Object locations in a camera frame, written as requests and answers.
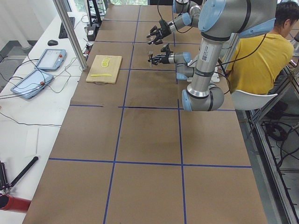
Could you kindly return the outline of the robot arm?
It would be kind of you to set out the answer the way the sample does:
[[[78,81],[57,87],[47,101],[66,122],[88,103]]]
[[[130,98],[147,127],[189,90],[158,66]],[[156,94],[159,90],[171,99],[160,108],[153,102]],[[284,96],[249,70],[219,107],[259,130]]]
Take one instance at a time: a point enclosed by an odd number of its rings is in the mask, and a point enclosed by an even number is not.
[[[166,21],[160,17],[160,26],[154,26],[149,31],[147,44],[162,44],[165,37],[174,32],[180,32],[180,29],[184,27],[197,27],[202,4],[202,0],[174,0],[172,2],[172,13],[177,16],[171,21]]]
[[[192,82],[182,91],[182,105],[186,111],[214,111],[224,101],[222,90],[211,78],[224,42],[232,33],[240,38],[268,33],[274,27],[275,0],[208,0],[202,5],[192,0],[175,0],[172,11],[178,17],[170,22],[160,20],[160,28],[153,27],[148,44],[161,44],[162,39],[183,27],[198,27],[202,44],[194,61],[194,68],[185,68]]]

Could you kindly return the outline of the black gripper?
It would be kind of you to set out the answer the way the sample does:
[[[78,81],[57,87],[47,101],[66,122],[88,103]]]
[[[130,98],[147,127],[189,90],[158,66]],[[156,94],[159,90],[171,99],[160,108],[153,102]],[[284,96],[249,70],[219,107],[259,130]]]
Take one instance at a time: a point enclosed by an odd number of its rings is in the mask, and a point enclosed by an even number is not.
[[[159,21],[159,24],[160,28],[154,26],[149,32],[150,35],[157,35],[153,43],[154,45],[162,44],[162,39],[171,34],[170,26],[166,21]]]
[[[154,66],[154,65],[157,66],[159,63],[174,64],[175,63],[174,56],[175,56],[174,53],[157,54],[157,55],[151,54],[149,56],[150,66]]]

